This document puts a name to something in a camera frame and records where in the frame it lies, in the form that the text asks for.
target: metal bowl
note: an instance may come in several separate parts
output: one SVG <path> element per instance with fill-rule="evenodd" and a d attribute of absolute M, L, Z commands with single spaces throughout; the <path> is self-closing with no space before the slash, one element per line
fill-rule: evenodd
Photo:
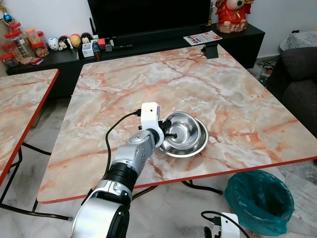
<path fill-rule="evenodd" d="M 172 122 L 172 126 L 170 128 L 171 132 L 168 132 L 168 133 L 177 133 L 177 138 L 166 139 L 163 142 L 163 144 L 160 146 L 160 150 L 163 151 L 166 155 L 177 157 L 177 158 L 191 157 L 201 152 L 208 144 L 209 132 L 207 127 L 200 120 L 195 118 L 194 120 L 195 120 L 194 124 L 196 125 L 197 123 L 198 125 L 197 143 L 191 143 L 191 146 L 189 146 L 188 143 L 185 143 L 185 146 L 182 146 L 181 141 L 184 140 L 182 133 L 186 134 L 188 129 L 184 124 L 181 124 L 181 125 L 178 124 L 177 125 L 178 128 L 176 131 L 176 128 L 175 129 L 172 128 L 173 127 L 173 122 Z M 179 139 L 179 141 L 177 141 L 177 146 L 175 146 L 175 140 L 177 139 Z"/>

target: marble table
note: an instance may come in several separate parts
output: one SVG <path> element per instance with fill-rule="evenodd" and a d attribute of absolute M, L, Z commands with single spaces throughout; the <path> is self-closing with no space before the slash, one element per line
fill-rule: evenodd
<path fill-rule="evenodd" d="M 83 66 L 38 201 L 85 197 L 104 174 L 106 131 L 144 102 L 160 104 L 160 118 L 185 111 L 209 129 L 205 150 L 172 158 L 159 149 L 136 188 L 285 165 L 317 158 L 312 134 L 230 54 L 206 59 L 202 46 Z M 109 135 L 112 154 L 138 131 L 129 117 Z"/>
<path fill-rule="evenodd" d="M 0 185 L 58 76 L 58 69 L 0 78 Z"/>

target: trash bin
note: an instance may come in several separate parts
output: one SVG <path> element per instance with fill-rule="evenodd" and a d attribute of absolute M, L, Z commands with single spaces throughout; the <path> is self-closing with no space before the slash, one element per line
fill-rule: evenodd
<path fill-rule="evenodd" d="M 224 191 L 231 210 L 244 227 L 264 236 L 287 232 L 294 199 L 281 180 L 261 170 L 237 173 Z"/>

